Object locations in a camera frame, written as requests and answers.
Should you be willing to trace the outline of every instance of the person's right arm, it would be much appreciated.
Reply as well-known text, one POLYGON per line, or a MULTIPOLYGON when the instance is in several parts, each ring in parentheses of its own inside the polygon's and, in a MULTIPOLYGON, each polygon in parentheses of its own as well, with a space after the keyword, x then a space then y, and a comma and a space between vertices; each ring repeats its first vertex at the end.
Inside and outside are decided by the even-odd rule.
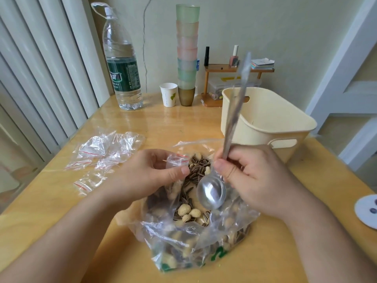
POLYGON ((310 283, 376 283, 377 267, 328 207, 307 190, 268 146, 234 146, 229 159, 215 155, 214 168, 260 212, 291 230, 310 283))

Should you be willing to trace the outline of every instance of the metal spoon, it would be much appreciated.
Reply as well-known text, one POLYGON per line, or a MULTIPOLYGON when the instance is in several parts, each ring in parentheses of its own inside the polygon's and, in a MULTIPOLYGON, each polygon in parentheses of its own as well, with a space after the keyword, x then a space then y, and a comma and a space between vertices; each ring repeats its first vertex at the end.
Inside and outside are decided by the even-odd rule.
MULTIPOLYGON (((246 85, 250 75, 250 68, 252 65, 252 54, 248 52, 244 58, 241 70, 241 88, 238 93, 235 93, 234 85, 229 99, 228 118, 225 128, 224 148, 222 158, 227 159, 232 144, 234 130, 239 118, 242 103, 246 94, 246 85)), ((199 202, 209 210, 218 209, 225 201, 226 186, 224 179, 214 169, 209 175, 204 176, 198 183, 197 197, 199 202)))

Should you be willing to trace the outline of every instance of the white paper cup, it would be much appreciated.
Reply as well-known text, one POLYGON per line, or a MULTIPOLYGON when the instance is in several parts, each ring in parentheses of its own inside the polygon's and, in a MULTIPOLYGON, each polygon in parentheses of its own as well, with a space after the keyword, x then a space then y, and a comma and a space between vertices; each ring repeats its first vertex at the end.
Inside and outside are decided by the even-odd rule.
POLYGON ((163 83, 160 85, 165 107, 175 106, 178 97, 178 85, 175 83, 163 83))

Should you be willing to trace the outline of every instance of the bottle handle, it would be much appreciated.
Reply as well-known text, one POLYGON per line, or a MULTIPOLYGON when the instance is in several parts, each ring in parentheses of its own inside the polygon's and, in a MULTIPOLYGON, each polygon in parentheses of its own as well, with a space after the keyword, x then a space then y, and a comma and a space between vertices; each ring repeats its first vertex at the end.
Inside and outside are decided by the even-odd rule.
POLYGON ((108 8, 111 9, 111 7, 110 7, 108 4, 103 3, 103 2, 93 2, 93 3, 91 3, 91 6, 92 6, 92 9, 93 9, 97 14, 99 14, 101 17, 103 17, 103 18, 105 18, 105 19, 108 19, 107 16, 102 15, 100 12, 98 12, 98 11, 95 9, 96 6, 108 7, 108 8))

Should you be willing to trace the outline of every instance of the small wooden rack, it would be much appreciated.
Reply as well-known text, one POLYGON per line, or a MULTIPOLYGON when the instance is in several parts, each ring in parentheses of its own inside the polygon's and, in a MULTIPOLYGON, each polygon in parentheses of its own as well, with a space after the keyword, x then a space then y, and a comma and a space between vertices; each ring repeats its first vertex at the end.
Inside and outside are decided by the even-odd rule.
MULTIPOLYGON (((222 99, 213 100, 209 94, 207 94, 208 88, 208 76, 210 72, 237 72, 237 67, 230 67, 228 64, 209 64, 205 67, 205 81, 204 92, 202 93, 202 99, 205 107, 222 107, 222 99)), ((274 72, 275 69, 251 69, 250 72, 258 73, 257 79, 260 79, 262 73, 274 72)))

